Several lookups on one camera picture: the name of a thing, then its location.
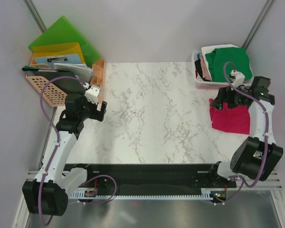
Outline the pink red t shirt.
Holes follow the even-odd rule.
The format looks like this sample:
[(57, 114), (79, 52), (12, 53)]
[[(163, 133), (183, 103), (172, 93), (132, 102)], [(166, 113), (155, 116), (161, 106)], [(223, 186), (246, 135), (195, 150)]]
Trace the pink red t shirt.
[(209, 115), (213, 129), (226, 133), (249, 135), (250, 115), (246, 106), (230, 109), (228, 104), (224, 103), (222, 110), (210, 106)]

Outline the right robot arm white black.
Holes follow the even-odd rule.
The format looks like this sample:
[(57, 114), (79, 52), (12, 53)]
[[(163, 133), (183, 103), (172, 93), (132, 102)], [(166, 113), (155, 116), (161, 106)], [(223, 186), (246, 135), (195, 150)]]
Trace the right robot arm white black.
[(270, 79), (256, 76), (251, 86), (240, 85), (237, 90), (230, 86), (218, 90), (210, 107), (218, 111), (246, 107), (250, 117), (248, 137), (233, 154), (229, 165), (220, 163), (217, 171), (208, 175), (209, 184), (219, 187), (225, 178), (240, 174), (252, 180), (265, 181), (283, 156), (283, 148), (277, 146), (272, 130), (274, 95), (269, 93)]

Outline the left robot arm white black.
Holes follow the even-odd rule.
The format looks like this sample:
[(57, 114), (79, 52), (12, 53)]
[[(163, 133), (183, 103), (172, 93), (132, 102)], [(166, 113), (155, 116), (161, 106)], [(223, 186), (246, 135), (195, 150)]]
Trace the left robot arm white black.
[(64, 176), (67, 158), (77, 142), (86, 119), (103, 121), (107, 103), (98, 110), (100, 90), (88, 89), (84, 95), (70, 94), (65, 99), (65, 109), (61, 113), (55, 132), (53, 152), (33, 180), (24, 182), (22, 192), (28, 211), (32, 214), (62, 216), (69, 196), (82, 184), (93, 185), (95, 176), (84, 168), (73, 168)]

